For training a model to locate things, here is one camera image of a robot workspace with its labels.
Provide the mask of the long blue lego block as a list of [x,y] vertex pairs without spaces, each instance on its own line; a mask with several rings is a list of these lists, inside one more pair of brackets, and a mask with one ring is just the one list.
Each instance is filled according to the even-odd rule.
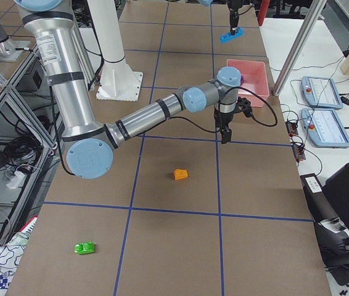
[[230,30],[229,32],[222,34],[220,36],[220,43],[224,44],[234,39],[240,38],[244,35],[244,30],[240,27],[237,27],[235,30]]

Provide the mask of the orange lego block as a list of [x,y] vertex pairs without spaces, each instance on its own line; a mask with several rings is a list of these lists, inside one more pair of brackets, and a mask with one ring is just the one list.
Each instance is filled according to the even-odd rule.
[[180,168],[177,168],[174,170],[173,172],[173,176],[174,176],[174,179],[175,180],[181,180],[181,179],[186,179],[189,177],[189,173],[186,169],[180,169]]

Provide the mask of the green lego block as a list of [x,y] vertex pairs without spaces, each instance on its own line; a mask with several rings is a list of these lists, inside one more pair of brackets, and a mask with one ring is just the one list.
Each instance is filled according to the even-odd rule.
[[96,245],[93,242],[80,242],[75,244],[74,252],[78,255],[87,255],[95,252]]

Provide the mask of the pink plastic box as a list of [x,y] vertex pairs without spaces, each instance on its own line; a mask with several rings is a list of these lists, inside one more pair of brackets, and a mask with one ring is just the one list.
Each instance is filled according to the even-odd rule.
[[240,71],[242,75],[241,87],[267,101],[270,91],[264,62],[228,59],[226,64],[228,67],[234,67]]

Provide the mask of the red object background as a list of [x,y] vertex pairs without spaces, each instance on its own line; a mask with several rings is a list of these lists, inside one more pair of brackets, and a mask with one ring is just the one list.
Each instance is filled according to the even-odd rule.
[[258,15],[257,15],[257,22],[259,26],[263,25],[263,22],[265,20],[266,17],[266,13],[268,11],[269,8],[269,4],[270,4],[270,0],[262,0],[261,4],[260,4],[260,9],[258,11]]

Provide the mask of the orange terminal block board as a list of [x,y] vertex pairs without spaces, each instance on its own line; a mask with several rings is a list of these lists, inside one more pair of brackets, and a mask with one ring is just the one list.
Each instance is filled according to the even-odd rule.
[[285,126],[289,136],[298,136],[298,124],[296,122],[286,121]]

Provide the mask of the lower terminal block board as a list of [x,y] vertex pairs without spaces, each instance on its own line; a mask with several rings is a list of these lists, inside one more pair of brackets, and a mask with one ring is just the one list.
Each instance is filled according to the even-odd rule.
[[297,163],[306,159],[305,157],[305,145],[300,142],[291,143],[292,151],[294,154],[295,161]]

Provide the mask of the lower teach pendant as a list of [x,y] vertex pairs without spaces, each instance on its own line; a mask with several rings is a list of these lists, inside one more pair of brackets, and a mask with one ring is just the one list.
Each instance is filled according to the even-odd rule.
[[318,148],[349,148],[349,136],[334,109],[301,110],[307,138]]

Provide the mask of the teach pendant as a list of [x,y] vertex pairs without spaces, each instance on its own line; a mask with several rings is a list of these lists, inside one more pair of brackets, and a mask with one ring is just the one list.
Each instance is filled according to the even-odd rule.
[[349,148],[349,136],[334,109],[301,110],[307,138],[318,148]]
[[311,107],[336,110],[343,108],[342,100],[332,78],[304,76],[301,80],[301,89],[303,98]]

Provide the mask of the white remote control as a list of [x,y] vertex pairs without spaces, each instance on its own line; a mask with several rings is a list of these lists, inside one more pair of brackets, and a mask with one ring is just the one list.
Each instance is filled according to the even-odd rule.
[[320,186],[320,183],[319,183],[317,177],[309,176],[309,177],[305,178],[305,181],[306,181],[306,185],[308,186],[309,190],[312,193],[315,194],[315,193],[322,192],[322,189],[321,189],[321,186]]

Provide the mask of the upper teach pendant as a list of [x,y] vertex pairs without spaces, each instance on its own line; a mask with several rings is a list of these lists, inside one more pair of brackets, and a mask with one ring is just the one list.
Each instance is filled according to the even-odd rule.
[[343,108],[342,100],[332,78],[304,76],[301,80],[301,89],[303,98],[311,107],[336,110]]

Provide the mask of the black monitor stand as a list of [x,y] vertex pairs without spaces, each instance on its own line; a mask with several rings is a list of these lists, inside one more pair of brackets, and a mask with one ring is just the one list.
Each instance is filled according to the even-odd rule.
[[326,271],[337,284],[344,286],[349,284],[349,229],[336,214],[323,191],[314,194],[309,190],[305,181],[309,176],[317,177],[312,173],[301,175],[300,179],[313,219],[320,254]]

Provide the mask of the patterned white blue cloth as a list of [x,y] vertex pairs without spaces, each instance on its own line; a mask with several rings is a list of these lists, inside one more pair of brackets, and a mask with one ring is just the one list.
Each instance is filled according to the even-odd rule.
[[5,295],[25,251],[29,235],[18,232],[6,245],[0,246],[0,295]]

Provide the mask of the aluminium frame post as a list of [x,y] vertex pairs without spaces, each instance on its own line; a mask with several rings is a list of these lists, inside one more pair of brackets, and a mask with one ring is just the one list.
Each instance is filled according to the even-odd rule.
[[274,84],[272,95],[278,96],[284,88],[285,82],[288,80],[291,71],[294,69],[295,63],[317,22],[321,12],[326,5],[327,0],[314,0],[311,3],[308,14],[306,15],[303,23],[298,31],[295,41],[289,51],[289,54],[283,64],[283,67],[279,73],[279,76]]

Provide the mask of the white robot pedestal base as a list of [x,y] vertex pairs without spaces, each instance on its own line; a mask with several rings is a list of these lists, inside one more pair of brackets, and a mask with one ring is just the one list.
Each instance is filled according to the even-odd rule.
[[100,100],[137,101],[143,73],[132,71],[123,49],[114,1],[88,1],[104,60],[97,98]]

